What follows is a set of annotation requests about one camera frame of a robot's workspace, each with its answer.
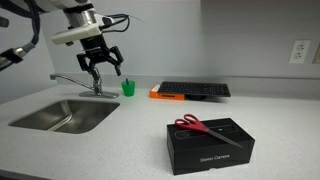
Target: cable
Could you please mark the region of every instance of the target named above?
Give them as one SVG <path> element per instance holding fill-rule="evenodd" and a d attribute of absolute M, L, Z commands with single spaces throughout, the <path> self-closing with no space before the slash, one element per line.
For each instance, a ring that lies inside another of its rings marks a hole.
<path fill-rule="evenodd" d="M 119 19 L 119 18 L 122 18 L 122 19 L 112 23 L 111 25 L 105 25 L 105 26 L 100 27 L 100 29 L 102 29 L 102 33 L 125 32 L 125 31 L 128 30 L 128 28 L 130 26 L 130 17 L 129 17 L 129 15 L 126 15 L 126 14 L 114 14 L 114 15 L 107 15 L 107 17 L 111 17 L 111 18 L 114 18 L 114 19 Z M 103 30 L 103 29 L 109 28 L 111 26 L 120 24 L 120 23 L 122 23 L 124 21 L 128 21 L 128 23 L 127 23 L 127 26 L 123 30 Z"/>
<path fill-rule="evenodd" d="M 11 1 L 0 1 L 1 8 L 6 9 L 14 14 L 17 14 L 19 16 L 25 17 L 25 18 L 33 18 L 30 12 L 24 10 L 23 8 L 17 6 Z"/>
<path fill-rule="evenodd" d="M 32 18 L 32 29 L 33 29 L 33 37 L 31 43 L 35 46 L 39 42 L 39 33 L 40 33 L 40 17 L 38 12 L 37 4 L 34 0 L 24 0 L 30 9 L 30 13 L 34 18 Z"/>

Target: scissors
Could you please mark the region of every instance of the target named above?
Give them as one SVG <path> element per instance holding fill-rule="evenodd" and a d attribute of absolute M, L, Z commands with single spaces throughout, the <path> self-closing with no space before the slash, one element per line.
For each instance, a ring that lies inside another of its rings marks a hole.
<path fill-rule="evenodd" d="M 231 139 L 226 138 L 226 137 L 222 136 L 221 134 L 210 130 L 208 127 L 206 127 L 204 124 L 202 124 L 201 121 L 199 121 L 199 119 L 197 117 L 195 117 L 192 114 L 185 114 L 183 119 L 176 119 L 174 124 L 182 129 L 196 130 L 196 131 L 200 131 L 200 132 L 204 132 L 204 133 L 209 133 L 210 135 L 212 135 L 218 139 L 221 139 L 224 142 L 227 142 L 229 144 L 243 148 L 240 144 L 232 141 Z"/>

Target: black box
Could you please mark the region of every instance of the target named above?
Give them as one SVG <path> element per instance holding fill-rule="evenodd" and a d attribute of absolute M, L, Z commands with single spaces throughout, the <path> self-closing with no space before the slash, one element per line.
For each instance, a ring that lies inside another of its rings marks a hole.
<path fill-rule="evenodd" d="M 243 148 L 206 133 L 167 125 L 167 145 L 174 175 L 249 163 L 255 140 L 238 124 L 230 118 L 201 122 Z"/>

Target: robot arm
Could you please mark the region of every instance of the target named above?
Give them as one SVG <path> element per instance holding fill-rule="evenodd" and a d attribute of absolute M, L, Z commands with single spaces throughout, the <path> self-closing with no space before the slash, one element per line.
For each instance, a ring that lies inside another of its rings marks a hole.
<path fill-rule="evenodd" d="M 11 0 L 0 1 L 0 7 L 17 15 L 31 18 L 34 30 L 34 37 L 30 43 L 19 48 L 9 49 L 0 54 L 0 70 L 9 67 L 13 63 L 21 62 L 22 57 L 35 47 L 40 30 L 39 14 L 61 9 L 69 20 L 70 27 L 68 27 L 68 30 L 54 35 L 53 42 L 70 46 L 73 41 L 79 40 L 85 51 L 85 53 L 77 55 L 83 71 L 88 71 L 91 74 L 96 64 L 109 62 L 114 65 L 118 76 L 121 75 L 120 65 L 123 62 L 121 53 L 117 46 L 108 48 L 102 34 L 105 32 L 126 31 L 130 24 L 128 15 L 98 15 L 89 0 Z M 106 29 L 124 21 L 128 22 L 124 30 L 106 31 Z"/>

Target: red scissors handle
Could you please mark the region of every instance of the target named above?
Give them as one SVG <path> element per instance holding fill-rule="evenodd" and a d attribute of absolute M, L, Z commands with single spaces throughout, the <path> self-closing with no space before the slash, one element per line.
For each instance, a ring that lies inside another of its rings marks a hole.
<path fill-rule="evenodd" d="M 192 114 L 185 114 L 183 119 L 176 119 L 174 123 L 182 129 L 196 130 L 204 133 L 208 133 L 210 130 Z"/>

